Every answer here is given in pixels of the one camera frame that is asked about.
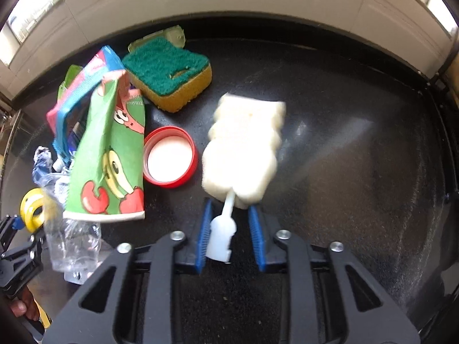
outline green scrub sponge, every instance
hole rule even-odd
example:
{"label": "green scrub sponge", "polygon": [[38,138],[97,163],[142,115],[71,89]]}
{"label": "green scrub sponge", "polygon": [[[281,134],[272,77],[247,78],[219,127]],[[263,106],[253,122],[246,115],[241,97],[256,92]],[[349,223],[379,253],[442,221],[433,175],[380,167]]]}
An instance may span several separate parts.
{"label": "green scrub sponge", "polygon": [[160,109],[176,112],[212,80],[209,59],[176,48],[164,38],[138,47],[122,60],[131,82]]}

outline clear plastic bottle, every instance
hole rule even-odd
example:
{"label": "clear plastic bottle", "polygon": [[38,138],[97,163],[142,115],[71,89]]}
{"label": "clear plastic bottle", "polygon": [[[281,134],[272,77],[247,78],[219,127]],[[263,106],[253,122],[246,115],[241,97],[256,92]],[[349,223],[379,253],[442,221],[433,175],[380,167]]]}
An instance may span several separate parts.
{"label": "clear plastic bottle", "polygon": [[63,218],[70,176],[51,173],[40,179],[44,232],[55,271],[92,272],[97,268],[102,233],[96,222]]}

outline red cartoon crab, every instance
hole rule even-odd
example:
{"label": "red cartoon crab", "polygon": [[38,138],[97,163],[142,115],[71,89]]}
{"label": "red cartoon crab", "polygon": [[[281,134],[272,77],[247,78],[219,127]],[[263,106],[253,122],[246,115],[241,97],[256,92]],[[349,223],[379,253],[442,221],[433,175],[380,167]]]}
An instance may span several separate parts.
{"label": "red cartoon crab", "polygon": [[[110,191],[119,198],[119,211],[120,213],[135,213],[144,210],[143,190],[136,186],[132,188],[128,179],[122,169],[121,161],[112,149],[105,152],[102,156],[102,169],[104,171],[104,178]],[[97,193],[94,192],[96,184],[93,180],[86,182],[81,190],[81,204],[83,208],[94,215],[107,213],[110,198],[106,189],[102,186],[97,188]]]}

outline finger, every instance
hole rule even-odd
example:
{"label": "finger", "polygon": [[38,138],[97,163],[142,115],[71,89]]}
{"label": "finger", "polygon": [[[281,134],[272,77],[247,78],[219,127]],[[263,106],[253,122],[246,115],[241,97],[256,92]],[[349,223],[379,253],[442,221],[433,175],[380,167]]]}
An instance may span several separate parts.
{"label": "finger", "polygon": [[32,300],[30,305],[27,307],[26,317],[28,319],[37,320],[37,315],[39,316],[40,312],[38,311],[37,303],[35,303],[35,300]]}
{"label": "finger", "polygon": [[24,287],[22,290],[21,300],[24,302],[24,304],[26,304],[27,307],[29,307],[32,301],[34,301],[34,296],[27,287]]}
{"label": "finger", "polygon": [[20,300],[12,301],[10,303],[10,309],[16,317],[23,316],[27,311],[26,304]]}

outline red plastic lid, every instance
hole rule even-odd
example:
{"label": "red plastic lid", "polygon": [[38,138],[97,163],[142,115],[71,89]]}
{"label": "red plastic lid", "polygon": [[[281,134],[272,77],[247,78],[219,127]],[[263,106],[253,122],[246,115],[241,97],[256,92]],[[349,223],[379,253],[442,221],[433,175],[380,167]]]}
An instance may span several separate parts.
{"label": "red plastic lid", "polygon": [[[191,163],[188,166],[185,173],[183,173],[183,175],[181,175],[176,180],[167,181],[167,182],[157,181],[151,176],[150,171],[148,170],[148,157],[150,155],[151,150],[153,149],[153,146],[155,146],[162,139],[166,137],[171,137],[171,136],[181,137],[190,144]],[[185,182],[187,182],[191,178],[191,176],[196,171],[197,167],[198,167],[198,151],[190,135],[182,128],[179,128],[177,126],[162,126],[161,128],[155,129],[153,132],[151,132],[148,136],[145,137],[144,153],[143,153],[143,174],[144,174],[144,178],[148,182],[152,183],[153,185],[170,188],[170,189],[183,185]]]}

